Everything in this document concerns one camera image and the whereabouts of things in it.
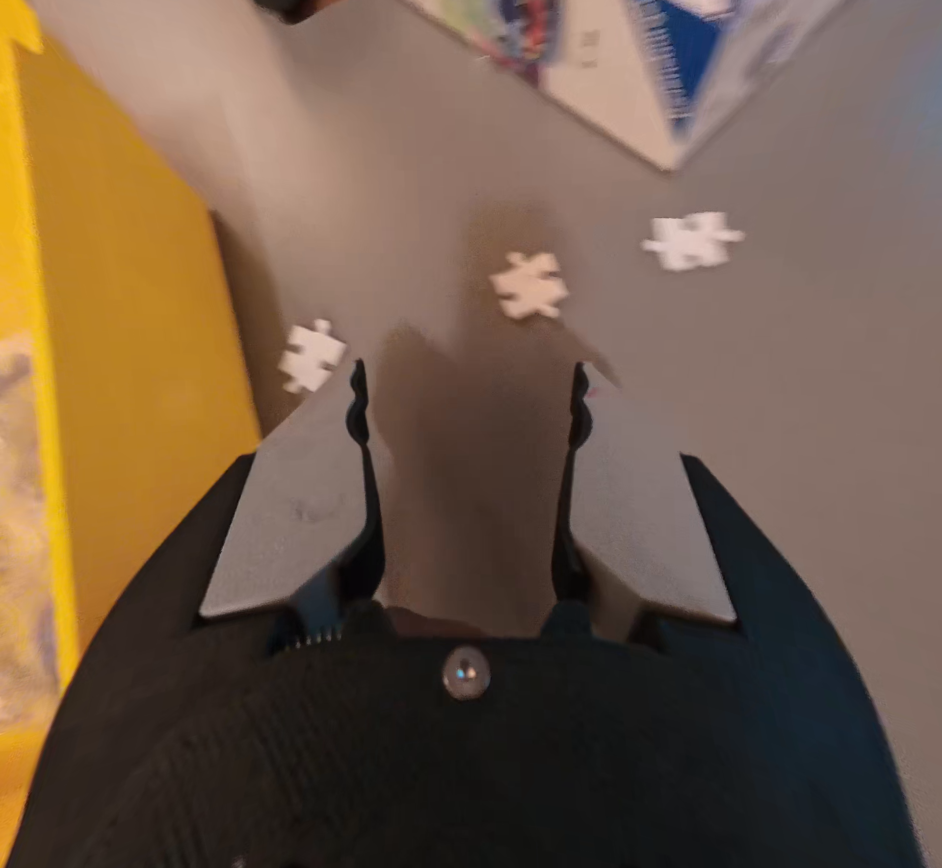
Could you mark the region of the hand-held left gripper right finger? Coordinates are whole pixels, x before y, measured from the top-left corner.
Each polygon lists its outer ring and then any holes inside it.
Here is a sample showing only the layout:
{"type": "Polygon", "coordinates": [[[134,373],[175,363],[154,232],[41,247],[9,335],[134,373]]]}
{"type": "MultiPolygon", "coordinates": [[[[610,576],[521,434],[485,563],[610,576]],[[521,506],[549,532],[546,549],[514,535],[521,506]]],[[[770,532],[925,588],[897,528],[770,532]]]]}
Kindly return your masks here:
{"type": "Polygon", "coordinates": [[[576,364],[552,583],[600,637],[647,615],[736,623],[676,440],[589,362],[576,364]]]}

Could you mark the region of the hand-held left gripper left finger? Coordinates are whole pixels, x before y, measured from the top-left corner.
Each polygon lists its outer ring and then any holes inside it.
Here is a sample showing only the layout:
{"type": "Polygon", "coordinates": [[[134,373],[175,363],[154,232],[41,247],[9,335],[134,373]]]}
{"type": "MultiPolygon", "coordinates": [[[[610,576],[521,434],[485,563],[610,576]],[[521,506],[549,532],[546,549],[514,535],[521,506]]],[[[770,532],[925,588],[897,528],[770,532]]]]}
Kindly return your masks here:
{"type": "Polygon", "coordinates": [[[373,599],[385,551],[369,447],[366,368],[311,395],[253,456],[201,618],[290,608],[302,622],[343,622],[373,599]]]}

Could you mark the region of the cartoon printed puzzle box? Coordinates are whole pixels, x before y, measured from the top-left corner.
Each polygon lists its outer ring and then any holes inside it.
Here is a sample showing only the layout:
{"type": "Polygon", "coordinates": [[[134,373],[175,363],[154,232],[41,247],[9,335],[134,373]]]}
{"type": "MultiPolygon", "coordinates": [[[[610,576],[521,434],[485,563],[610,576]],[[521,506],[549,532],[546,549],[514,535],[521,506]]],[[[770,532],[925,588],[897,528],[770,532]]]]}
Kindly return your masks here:
{"type": "Polygon", "coordinates": [[[675,171],[845,0],[403,0],[675,171]]]}

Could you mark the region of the yellow plastic bin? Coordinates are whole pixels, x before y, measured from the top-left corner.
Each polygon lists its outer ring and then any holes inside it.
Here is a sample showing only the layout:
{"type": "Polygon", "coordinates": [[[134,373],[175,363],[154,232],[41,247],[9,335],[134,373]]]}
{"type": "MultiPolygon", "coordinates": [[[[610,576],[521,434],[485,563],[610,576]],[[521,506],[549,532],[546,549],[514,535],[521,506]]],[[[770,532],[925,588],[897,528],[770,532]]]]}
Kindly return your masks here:
{"type": "Polygon", "coordinates": [[[258,438],[205,204],[2,0],[2,780],[106,613],[258,438]]]}

